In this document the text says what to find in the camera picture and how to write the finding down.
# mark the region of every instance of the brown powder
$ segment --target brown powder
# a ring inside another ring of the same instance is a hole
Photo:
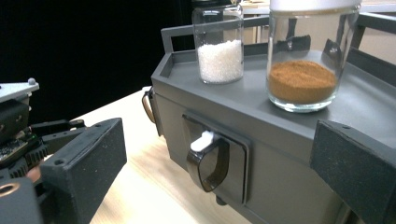
[[[309,61],[275,63],[268,77],[270,92],[294,104],[313,104],[328,98],[336,82],[332,72]]]

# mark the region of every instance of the white nozzle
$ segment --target white nozzle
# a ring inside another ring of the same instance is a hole
[[[193,143],[191,143],[190,147],[191,150],[200,152],[204,150],[204,148],[208,147],[210,144],[213,142],[213,137],[215,134],[210,131],[204,131],[202,133],[202,136],[195,140]]]

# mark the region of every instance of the black handle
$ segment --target black handle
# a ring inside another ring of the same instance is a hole
[[[208,178],[202,179],[200,172],[201,161],[213,149],[219,148],[219,153],[216,162],[216,168]],[[190,149],[187,155],[187,169],[193,182],[203,189],[205,192],[214,190],[225,179],[228,173],[228,165],[230,162],[230,144],[223,140],[218,139],[204,148],[202,151],[194,151]]]

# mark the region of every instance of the gray machine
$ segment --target gray machine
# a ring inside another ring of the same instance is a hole
[[[245,27],[267,22],[268,18],[245,19]],[[171,159],[190,173],[197,188],[214,192],[219,203],[227,203],[252,223],[357,223],[359,217],[366,223],[394,223],[394,215],[389,215],[396,213],[392,210],[393,180],[389,181],[390,198],[384,203],[379,200],[383,206],[373,212],[380,215],[370,218],[367,211],[346,203],[345,195],[311,165],[313,145],[326,141],[315,139],[319,120],[359,130],[396,157],[396,66],[357,49],[365,26],[381,24],[376,27],[396,34],[396,23],[361,15],[358,24],[352,43],[355,48],[349,53],[337,98],[327,108],[310,114],[283,111],[268,99],[266,44],[245,46],[241,80],[206,85],[199,80],[195,51],[174,52],[172,48],[171,38],[191,35],[192,27],[163,29],[165,55],[151,77],[151,109]],[[191,143],[205,132],[213,134],[216,145],[202,155],[191,156]],[[370,167],[370,158],[362,162]],[[392,161],[385,164],[390,167],[389,178],[395,179],[396,165]],[[337,181],[348,183],[344,186],[348,189],[360,183],[359,179]],[[365,196],[358,195],[356,200]]]

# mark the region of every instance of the wall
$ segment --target wall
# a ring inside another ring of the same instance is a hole
[[[360,50],[396,64],[396,35],[367,28],[361,40]]]
[[[36,79],[32,123],[73,119],[139,91],[163,56],[161,29],[180,23],[179,4],[1,1],[0,83]]]

